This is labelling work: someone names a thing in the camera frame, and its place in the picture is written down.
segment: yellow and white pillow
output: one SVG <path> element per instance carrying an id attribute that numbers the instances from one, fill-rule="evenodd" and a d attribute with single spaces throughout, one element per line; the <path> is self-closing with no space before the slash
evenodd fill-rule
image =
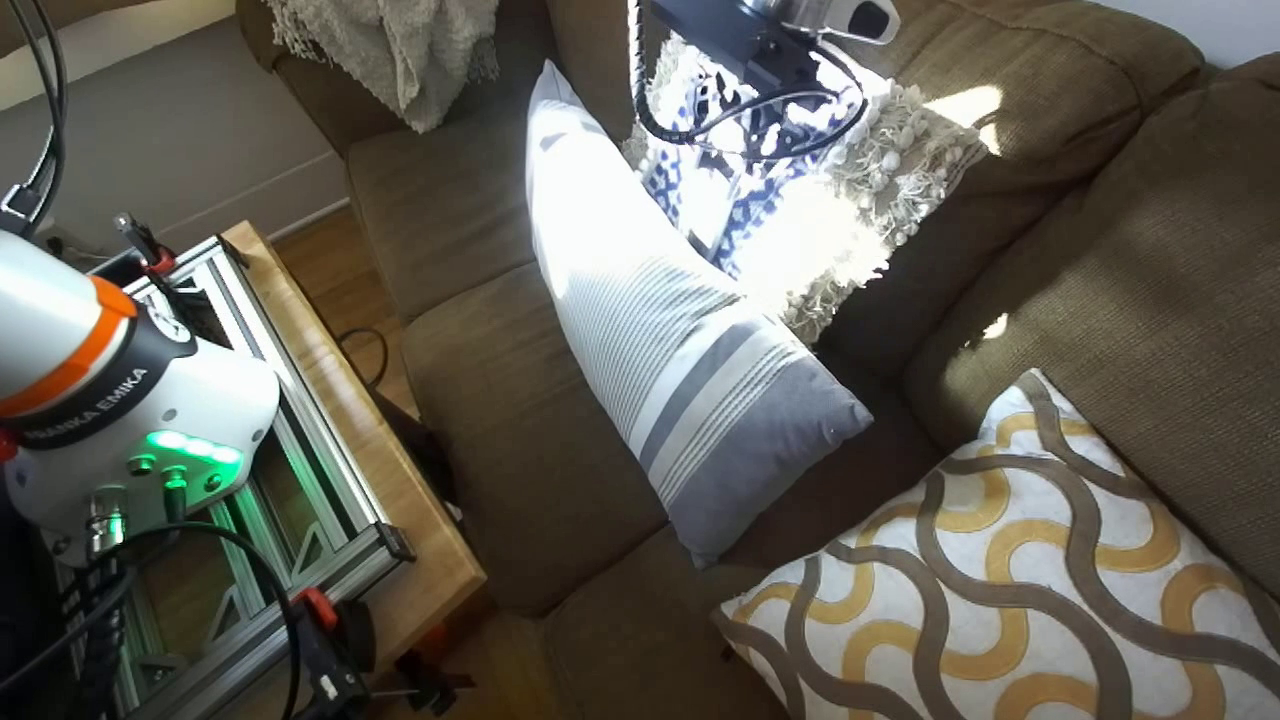
<path id="1" fill-rule="evenodd" d="M 1276 604 L 1038 373 L 714 624 L 792 717 L 1280 717 Z"/>

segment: orange stripe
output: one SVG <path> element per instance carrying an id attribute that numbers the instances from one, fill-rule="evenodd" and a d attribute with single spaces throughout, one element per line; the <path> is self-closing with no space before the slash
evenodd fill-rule
<path id="1" fill-rule="evenodd" d="M 28 386 L 23 393 L 5 395 L 0 416 L 28 416 L 51 405 L 57 395 L 63 395 L 68 388 L 77 388 L 93 373 L 93 366 L 103 355 L 114 327 L 127 317 L 137 317 L 137 303 L 114 284 L 93 277 L 93 293 L 97 293 L 98 317 L 80 342 L 80 349 L 68 359 L 60 359 L 51 373 L 42 373 L 37 386 Z"/>

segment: patterned pillow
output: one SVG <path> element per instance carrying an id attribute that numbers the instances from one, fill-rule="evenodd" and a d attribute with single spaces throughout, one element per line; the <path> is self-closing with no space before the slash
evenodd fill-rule
<path id="1" fill-rule="evenodd" d="M 866 410 L 694 262 L 546 65 L 526 215 L 563 342 L 693 561 L 714 561 Z"/>
<path id="2" fill-rule="evenodd" d="M 916 493 L 714 624 L 792 717 L 1280 717 L 1276 604 L 1038 373 Z"/>
<path id="3" fill-rule="evenodd" d="M 775 159 L 744 159 L 731 126 L 698 145 L 665 145 L 634 133 L 640 182 L 666 221 L 726 274 L 760 307 L 781 317 L 805 346 L 817 346 L 850 288 L 889 269 L 889 256 L 916 237 L 921 221 L 948 202 L 958 177 L 984 157 L 975 133 L 924 107 L 921 93 L 894 90 L 865 70 L 865 107 L 844 102 L 828 113 L 754 107 L 744 129 L 775 138 Z M 738 102 L 751 90 L 731 82 L 681 35 L 665 39 L 649 86 L 655 121 L 693 129 L 714 98 Z"/>

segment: wooden table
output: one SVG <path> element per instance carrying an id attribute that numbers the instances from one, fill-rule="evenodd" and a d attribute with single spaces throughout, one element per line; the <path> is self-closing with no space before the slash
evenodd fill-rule
<path id="1" fill-rule="evenodd" d="M 374 669 L 389 671 L 418 637 L 442 629 L 452 612 L 481 598 L 482 571 L 277 252 L 249 225 L 229 228 L 223 240 L 242 256 L 242 277 L 305 386 L 317 393 L 389 524 L 417 558 L 417 563 L 363 594 L 374 620 Z M 281 717 L 282 679 L 281 662 L 229 717 Z"/>

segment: brown couch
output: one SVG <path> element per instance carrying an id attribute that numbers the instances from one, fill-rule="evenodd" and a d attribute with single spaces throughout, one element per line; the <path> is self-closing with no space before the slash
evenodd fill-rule
<path id="1" fill-rule="evenodd" d="M 865 65 L 951 98 L 994 157 L 860 288 L 817 349 L 876 413 L 712 567 L 673 541 L 590 399 L 526 247 L 520 133 L 541 57 L 626 133 L 624 6 L 507 0 L 502 82 L 405 133 L 343 76 L 249 44 L 341 147 L 353 208 L 405 317 L 405 370 L 455 466 L 493 598 L 541 617 L 569 717 L 781 717 L 708 612 L 865 520 L 1044 370 L 1164 501 L 1280 594 L 1280 57 L 1208 71 L 1136 18 L 1077 0 L 901 0 Z"/>

